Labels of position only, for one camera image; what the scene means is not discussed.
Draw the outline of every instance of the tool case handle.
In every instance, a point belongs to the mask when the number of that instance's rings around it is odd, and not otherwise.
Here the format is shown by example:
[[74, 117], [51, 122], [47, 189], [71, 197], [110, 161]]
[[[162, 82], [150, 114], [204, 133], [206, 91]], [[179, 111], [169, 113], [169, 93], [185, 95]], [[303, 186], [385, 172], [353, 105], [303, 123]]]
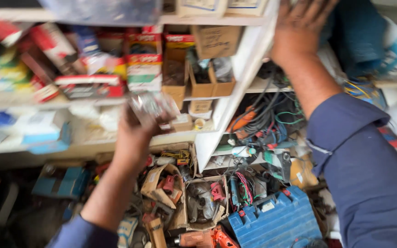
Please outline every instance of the tool case handle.
[[275, 197], [275, 194], [271, 194], [268, 197], [261, 199], [259, 201], [256, 201], [254, 203], [252, 203], [252, 206], [255, 208], [255, 211], [258, 210], [258, 205], [267, 202], [268, 200], [273, 200], [273, 203], [277, 202], [277, 198]]

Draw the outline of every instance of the shirt cuff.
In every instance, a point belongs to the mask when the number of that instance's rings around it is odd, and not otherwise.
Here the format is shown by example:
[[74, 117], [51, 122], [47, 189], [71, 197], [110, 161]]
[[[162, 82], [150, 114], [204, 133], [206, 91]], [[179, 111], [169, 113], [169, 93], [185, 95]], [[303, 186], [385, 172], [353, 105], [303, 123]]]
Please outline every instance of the shirt cuff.
[[318, 177], [330, 155], [361, 128], [370, 123], [384, 126], [389, 120], [390, 116], [382, 110], [346, 93], [325, 100], [313, 111], [307, 126], [306, 142], [317, 163], [313, 174]]
[[116, 233], [84, 220], [80, 215], [64, 224], [59, 233], [51, 240], [48, 248], [74, 247], [117, 247], [119, 237]]

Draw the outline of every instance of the clear plastic packet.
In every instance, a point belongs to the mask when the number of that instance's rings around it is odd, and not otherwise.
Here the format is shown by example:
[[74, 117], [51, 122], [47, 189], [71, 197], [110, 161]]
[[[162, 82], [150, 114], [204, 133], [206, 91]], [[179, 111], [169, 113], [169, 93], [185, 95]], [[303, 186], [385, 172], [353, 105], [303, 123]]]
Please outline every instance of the clear plastic packet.
[[85, 25], [156, 24], [162, 0], [39, 0], [59, 21]]
[[145, 123], [149, 119], [157, 120], [162, 116], [173, 119], [180, 115], [174, 99], [161, 92], [132, 94], [128, 104], [141, 123]]

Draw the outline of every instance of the plastic container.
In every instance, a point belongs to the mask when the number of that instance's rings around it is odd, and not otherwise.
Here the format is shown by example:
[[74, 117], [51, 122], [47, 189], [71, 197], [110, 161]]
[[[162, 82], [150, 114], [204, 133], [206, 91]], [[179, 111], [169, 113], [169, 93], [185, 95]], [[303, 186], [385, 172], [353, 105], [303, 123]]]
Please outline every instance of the plastic container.
[[156, 24], [162, 0], [39, 0], [60, 22], [85, 25]]
[[254, 148], [249, 148], [247, 146], [243, 146], [243, 147], [234, 147], [231, 150], [232, 155], [236, 156], [236, 157], [251, 157], [253, 154], [257, 153], [257, 150], [255, 150]]

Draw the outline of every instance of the blue box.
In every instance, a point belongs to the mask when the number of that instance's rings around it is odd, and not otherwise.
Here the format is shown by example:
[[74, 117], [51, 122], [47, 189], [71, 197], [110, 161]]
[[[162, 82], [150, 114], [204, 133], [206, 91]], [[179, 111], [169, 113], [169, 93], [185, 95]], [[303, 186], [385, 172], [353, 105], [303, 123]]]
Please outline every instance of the blue box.
[[307, 195], [296, 186], [286, 194], [278, 192], [258, 206], [244, 207], [243, 217], [238, 212], [229, 215], [242, 248], [289, 248], [296, 239], [293, 248], [302, 248], [308, 245], [304, 238], [322, 239]]
[[84, 167], [64, 168], [67, 171], [63, 178], [48, 178], [44, 171], [37, 179], [32, 194], [53, 198], [77, 199], [85, 192], [90, 172]]
[[71, 144], [69, 123], [64, 123], [60, 133], [25, 135], [22, 144], [28, 145], [29, 148], [27, 150], [32, 154], [47, 154], [65, 151]]

